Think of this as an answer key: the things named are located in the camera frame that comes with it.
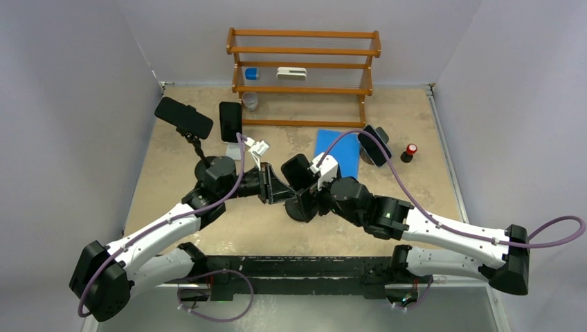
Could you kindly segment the black round-base phone stand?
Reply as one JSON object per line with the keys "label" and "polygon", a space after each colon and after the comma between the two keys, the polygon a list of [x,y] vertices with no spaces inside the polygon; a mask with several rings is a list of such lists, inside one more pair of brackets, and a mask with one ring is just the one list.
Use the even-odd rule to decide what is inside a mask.
{"label": "black round-base phone stand", "polygon": [[309,223],[318,213],[316,207],[301,207],[295,200],[285,202],[285,211],[291,219],[302,223]]}

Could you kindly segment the black smartphone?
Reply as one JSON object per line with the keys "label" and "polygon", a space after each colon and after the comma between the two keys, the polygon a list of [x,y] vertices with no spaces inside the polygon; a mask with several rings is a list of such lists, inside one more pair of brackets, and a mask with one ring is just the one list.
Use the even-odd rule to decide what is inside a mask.
{"label": "black smartphone", "polygon": [[295,191],[305,190],[316,183],[310,163],[304,154],[296,154],[282,164],[280,168],[289,186]]}

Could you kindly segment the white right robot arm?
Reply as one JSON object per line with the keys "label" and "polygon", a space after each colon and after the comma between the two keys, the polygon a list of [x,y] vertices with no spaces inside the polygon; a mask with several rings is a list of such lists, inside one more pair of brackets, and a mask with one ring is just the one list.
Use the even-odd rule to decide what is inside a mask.
{"label": "white right robot arm", "polygon": [[353,177],[295,189],[307,219],[331,212],[378,239],[433,245],[432,250],[402,246],[393,252],[388,271],[399,282],[411,276],[446,274],[486,281],[510,295],[529,293],[530,251],[524,247],[528,242],[524,227],[482,228],[420,212],[407,201],[370,193]]}

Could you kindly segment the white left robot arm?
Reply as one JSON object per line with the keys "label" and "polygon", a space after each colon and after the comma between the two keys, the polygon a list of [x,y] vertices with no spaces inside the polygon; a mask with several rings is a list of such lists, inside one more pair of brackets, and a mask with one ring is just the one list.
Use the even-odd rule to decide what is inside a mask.
{"label": "white left robot arm", "polygon": [[274,204],[295,198],[268,163],[244,172],[229,157],[217,157],[200,174],[194,189],[169,212],[139,231],[102,245],[93,241],[82,250],[69,282],[78,296],[78,315],[104,322],[118,314],[131,298],[165,282],[200,282],[209,275],[208,257],[192,243],[165,248],[196,233],[226,211],[228,199],[257,196]]}

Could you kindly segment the white folding phone stand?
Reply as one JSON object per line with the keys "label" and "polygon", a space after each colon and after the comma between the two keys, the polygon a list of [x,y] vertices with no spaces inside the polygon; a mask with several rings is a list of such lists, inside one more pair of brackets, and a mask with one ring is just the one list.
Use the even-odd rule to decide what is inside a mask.
{"label": "white folding phone stand", "polygon": [[237,142],[226,143],[226,156],[233,160],[243,160],[246,151],[246,137],[236,133]]}

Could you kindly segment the black phone on wooden stand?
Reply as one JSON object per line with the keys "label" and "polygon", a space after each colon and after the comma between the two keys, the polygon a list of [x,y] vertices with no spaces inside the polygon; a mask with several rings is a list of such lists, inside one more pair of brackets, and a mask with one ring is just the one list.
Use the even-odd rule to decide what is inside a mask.
{"label": "black phone on wooden stand", "polygon": [[357,138],[373,165],[381,167],[392,158],[392,151],[388,146],[389,137],[382,127],[373,127],[369,124],[363,128]]}

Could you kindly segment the black phone on white stand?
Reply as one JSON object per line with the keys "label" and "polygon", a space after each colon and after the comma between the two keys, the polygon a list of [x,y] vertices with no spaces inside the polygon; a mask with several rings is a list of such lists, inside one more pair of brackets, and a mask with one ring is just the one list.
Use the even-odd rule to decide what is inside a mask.
{"label": "black phone on white stand", "polygon": [[237,133],[242,133],[242,105],[239,102],[220,102],[219,121],[222,140],[237,143]]}

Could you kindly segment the black phone on tripod stand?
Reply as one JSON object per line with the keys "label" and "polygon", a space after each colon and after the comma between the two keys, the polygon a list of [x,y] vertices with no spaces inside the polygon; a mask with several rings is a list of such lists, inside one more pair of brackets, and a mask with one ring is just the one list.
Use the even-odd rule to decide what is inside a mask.
{"label": "black phone on tripod stand", "polygon": [[182,104],[172,98],[163,97],[154,115],[183,132],[197,138],[207,139],[213,128],[213,120],[199,113],[194,107]]}

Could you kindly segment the blue rectangular mat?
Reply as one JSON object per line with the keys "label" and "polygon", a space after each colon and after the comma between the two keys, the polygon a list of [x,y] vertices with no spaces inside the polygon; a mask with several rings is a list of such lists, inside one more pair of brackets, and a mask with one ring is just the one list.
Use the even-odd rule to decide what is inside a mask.
{"label": "blue rectangular mat", "polygon": [[[341,135],[341,132],[327,129],[319,129],[316,138],[314,156],[326,151],[326,149]],[[338,162],[341,176],[358,178],[360,144],[356,133],[344,136],[330,151]]]}

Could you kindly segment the clear plastic cup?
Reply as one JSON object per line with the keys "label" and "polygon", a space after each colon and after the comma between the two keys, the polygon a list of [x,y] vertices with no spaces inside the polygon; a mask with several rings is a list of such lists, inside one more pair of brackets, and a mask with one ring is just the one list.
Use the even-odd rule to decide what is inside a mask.
{"label": "clear plastic cup", "polygon": [[248,111],[254,111],[258,108],[259,100],[256,92],[243,92],[242,104]]}

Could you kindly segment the red capped black bottle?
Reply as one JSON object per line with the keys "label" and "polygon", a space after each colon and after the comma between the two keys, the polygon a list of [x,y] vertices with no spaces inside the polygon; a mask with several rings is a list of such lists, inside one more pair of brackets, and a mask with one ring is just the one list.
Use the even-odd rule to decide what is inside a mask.
{"label": "red capped black bottle", "polygon": [[405,151],[401,154],[400,160],[403,163],[410,163],[413,160],[414,155],[417,153],[417,145],[416,144],[408,144],[406,146]]}

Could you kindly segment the white rectangular device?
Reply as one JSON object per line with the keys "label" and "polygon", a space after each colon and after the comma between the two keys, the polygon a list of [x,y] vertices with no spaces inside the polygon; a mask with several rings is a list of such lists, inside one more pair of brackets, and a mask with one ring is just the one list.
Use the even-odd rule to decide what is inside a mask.
{"label": "white rectangular device", "polygon": [[278,80],[306,80],[307,69],[303,67],[277,67],[276,78]]}

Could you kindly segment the blue small box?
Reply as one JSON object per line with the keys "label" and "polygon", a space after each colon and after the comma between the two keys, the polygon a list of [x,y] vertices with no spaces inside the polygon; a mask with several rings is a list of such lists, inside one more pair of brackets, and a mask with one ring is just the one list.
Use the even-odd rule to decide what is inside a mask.
{"label": "blue small box", "polygon": [[245,68],[244,69],[244,79],[250,81],[256,81],[260,78],[260,71],[258,68]]}

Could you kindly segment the orange wooden shelf rack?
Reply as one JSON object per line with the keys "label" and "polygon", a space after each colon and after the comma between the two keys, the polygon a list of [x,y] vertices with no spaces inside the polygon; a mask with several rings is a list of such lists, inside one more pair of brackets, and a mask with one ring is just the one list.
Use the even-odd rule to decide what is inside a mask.
{"label": "orange wooden shelf rack", "polygon": [[353,95],[354,121],[244,119],[244,125],[363,128],[365,99],[372,95],[372,62],[381,55],[379,32],[230,28],[226,52],[234,59],[232,91]]}

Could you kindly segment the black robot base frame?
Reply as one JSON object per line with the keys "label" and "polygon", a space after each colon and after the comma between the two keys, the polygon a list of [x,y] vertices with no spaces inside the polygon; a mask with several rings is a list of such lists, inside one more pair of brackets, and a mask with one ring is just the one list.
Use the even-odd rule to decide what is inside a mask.
{"label": "black robot base frame", "polygon": [[192,248],[158,255],[135,272],[113,263],[99,277],[87,304],[108,311],[133,296],[165,283],[207,284],[213,301],[234,295],[360,295],[400,301],[391,284],[431,282],[431,273],[407,269],[404,254],[391,257],[207,256]]}

